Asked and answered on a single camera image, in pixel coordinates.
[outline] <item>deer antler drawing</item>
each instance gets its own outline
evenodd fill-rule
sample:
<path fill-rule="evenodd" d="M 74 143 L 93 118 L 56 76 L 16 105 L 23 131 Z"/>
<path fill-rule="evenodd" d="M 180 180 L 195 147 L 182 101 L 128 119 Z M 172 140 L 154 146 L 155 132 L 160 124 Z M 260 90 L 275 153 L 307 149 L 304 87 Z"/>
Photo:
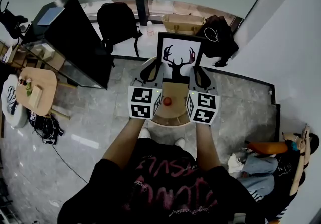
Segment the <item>deer antler drawing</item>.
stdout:
<path fill-rule="evenodd" d="M 181 78 L 181 74 L 180 74 L 180 69 L 183 65 L 187 65 L 187 64 L 192 64 L 195 61 L 195 52 L 192 49 L 192 47 L 190 47 L 190 59 L 188 62 L 184 62 L 183 63 L 183 58 L 181 58 L 181 63 L 179 65 L 175 64 L 175 59 L 173 59 L 173 61 L 169 60 L 169 56 L 171 55 L 170 53 L 170 49 L 173 45 L 167 46 L 165 47 L 164 51 L 163 51 L 163 60 L 169 62 L 167 65 L 172 68 L 172 79 L 178 79 Z"/>

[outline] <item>framed picture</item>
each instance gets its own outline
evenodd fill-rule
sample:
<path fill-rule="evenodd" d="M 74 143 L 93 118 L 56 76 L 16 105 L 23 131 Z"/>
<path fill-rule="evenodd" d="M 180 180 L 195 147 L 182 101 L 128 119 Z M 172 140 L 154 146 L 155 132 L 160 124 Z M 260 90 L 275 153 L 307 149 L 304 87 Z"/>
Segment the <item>framed picture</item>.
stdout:
<path fill-rule="evenodd" d="M 199 66 L 206 38 L 159 32 L 157 61 L 164 64 L 165 82 L 189 83 L 190 69 Z"/>

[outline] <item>orange object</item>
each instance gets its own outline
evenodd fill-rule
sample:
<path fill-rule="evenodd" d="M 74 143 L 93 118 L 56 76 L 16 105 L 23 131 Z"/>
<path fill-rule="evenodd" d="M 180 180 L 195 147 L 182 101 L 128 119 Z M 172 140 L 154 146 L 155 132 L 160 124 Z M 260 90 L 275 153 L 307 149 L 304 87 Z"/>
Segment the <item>orange object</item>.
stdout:
<path fill-rule="evenodd" d="M 260 154 L 281 154 L 287 151 L 285 142 L 251 142 L 247 148 Z"/>
<path fill-rule="evenodd" d="M 165 106 L 170 106 L 172 104 L 172 99 L 170 99 L 169 97 L 164 98 L 163 104 Z"/>

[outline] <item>black picture frame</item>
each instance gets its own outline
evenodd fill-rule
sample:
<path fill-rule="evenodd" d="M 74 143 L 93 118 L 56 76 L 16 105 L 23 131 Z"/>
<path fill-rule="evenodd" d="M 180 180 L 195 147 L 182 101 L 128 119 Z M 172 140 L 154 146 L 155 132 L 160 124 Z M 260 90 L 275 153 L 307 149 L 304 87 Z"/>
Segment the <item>black picture frame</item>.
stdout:
<path fill-rule="evenodd" d="M 157 44 L 157 64 L 161 64 L 162 56 L 163 56 L 163 40 L 164 38 L 171 38 L 171 39 L 180 39 L 180 40 L 187 40 L 187 41 L 193 41 L 193 42 L 199 42 L 201 43 L 200 49 L 195 61 L 195 67 L 198 67 L 200 65 L 203 52 L 205 50 L 205 43 L 207 41 L 206 38 L 203 37 L 196 37 L 196 36 L 190 36 L 190 35 L 183 35 L 183 34 L 177 34 L 177 33 L 168 33 L 168 32 L 159 32 L 158 33 L 158 44 Z M 163 82 L 171 82 L 171 83 L 182 83 L 182 84 L 188 84 L 190 82 L 189 77 L 183 76 L 180 80 L 173 80 L 170 78 L 163 78 Z"/>

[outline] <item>blue jeans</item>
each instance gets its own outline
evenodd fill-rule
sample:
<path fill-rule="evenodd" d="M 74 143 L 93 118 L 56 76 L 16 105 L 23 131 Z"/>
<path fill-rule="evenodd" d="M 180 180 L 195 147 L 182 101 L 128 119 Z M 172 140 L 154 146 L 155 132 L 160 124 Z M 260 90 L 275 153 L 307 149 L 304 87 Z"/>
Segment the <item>blue jeans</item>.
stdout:
<path fill-rule="evenodd" d="M 254 156 L 249 156 L 242 171 L 249 174 L 259 173 L 261 175 L 238 178 L 237 180 L 240 181 L 249 192 L 256 191 L 259 195 L 268 195 L 274 189 L 274 176 L 272 173 L 276 170 L 277 164 L 277 159 L 272 157 L 259 159 Z"/>

